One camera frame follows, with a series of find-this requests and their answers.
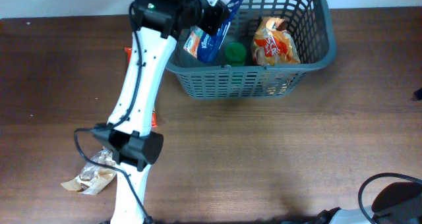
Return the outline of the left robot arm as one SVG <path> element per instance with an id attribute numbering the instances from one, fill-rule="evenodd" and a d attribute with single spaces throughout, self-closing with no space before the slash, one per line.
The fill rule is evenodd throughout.
<path id="1" fill-rule="evenodd" d="M 164 137 L 152 132 L 152 111 L 164 69 L 184 29 L 210 35 L 229 16 L 221 0 L 133 0 L 129 5 L 132 53 L 118 102 L 107 123 L 92 130 L 112 151 L 117 192 L 111 223 L 152 223 L 143 205 L 151 166 Z"/>

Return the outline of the green lid jar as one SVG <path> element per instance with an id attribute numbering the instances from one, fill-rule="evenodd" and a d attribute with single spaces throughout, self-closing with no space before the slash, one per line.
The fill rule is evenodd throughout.
<path id="1" fill-rule="evenodd" d="M 243 66 L 245 64 L 247 51 L 245 46 L 239 42 L 231 42 L 225 48 L 225 62 L 232 67 Z"/>

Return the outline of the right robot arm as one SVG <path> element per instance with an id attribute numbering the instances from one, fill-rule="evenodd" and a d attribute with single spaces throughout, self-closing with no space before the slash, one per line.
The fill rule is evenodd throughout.
<path id="1" fill-rule="evenodd" d="M 382 178 L 399 179 L 386 186 L 370 206 L 363 205 L 365 188 Z M 328 224 L 383 224 L 421 222 L 421 179 L 399 173 L 379 173 L 369 177 L 357 194 L 359 208 L 334 208 L 319 213 L 313 223 Z"/>

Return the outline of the Kleenex tissue multipack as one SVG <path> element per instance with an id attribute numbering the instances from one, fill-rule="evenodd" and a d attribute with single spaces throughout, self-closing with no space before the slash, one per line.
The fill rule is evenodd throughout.
<path id="1" fill-rule="evenodd" d="M 187 38 L 183 49 L 194 58 L 203 63 L 210 63 L 216 57 L 222 46 L 224 38 L 229 30 L 237 10 L 240 8 L 243 0 L 221 0 L 226 4 L 229 16 L 223 21 L 216 35 L 210 36 L 199 27 L 195 26 Z"/>

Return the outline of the orange Nescafe sachet bag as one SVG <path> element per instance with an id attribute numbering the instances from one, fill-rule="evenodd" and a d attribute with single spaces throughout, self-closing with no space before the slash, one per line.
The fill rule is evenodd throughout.
<path id="1" fill-rule="evenodd" d="M 251 53 L 260 66 L 299 64 L 296 46 L 286 29 L 287 21 L 278 17 L 264 17 L 255 32 Z"/>

